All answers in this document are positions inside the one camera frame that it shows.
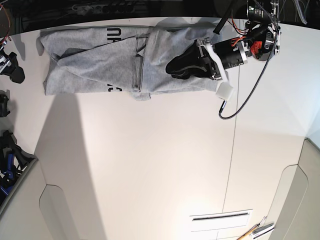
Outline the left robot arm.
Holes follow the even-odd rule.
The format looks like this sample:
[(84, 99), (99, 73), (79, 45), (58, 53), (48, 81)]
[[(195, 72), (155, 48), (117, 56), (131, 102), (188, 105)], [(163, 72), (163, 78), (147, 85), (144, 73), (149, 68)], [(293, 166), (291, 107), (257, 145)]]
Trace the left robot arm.
[(280, 26), (277, 0), (249, 0), (246, 3), (247, 22), (244, 29), (230, 23), (238, 37), (214, 43), (211, 39), (198, 38), (183, 54), (166, 66), (166, 73), (176, 79), (189, 77), (225, 80), (223, 71), (244, 65), (248, 58), (269, 63), (279, 53)]

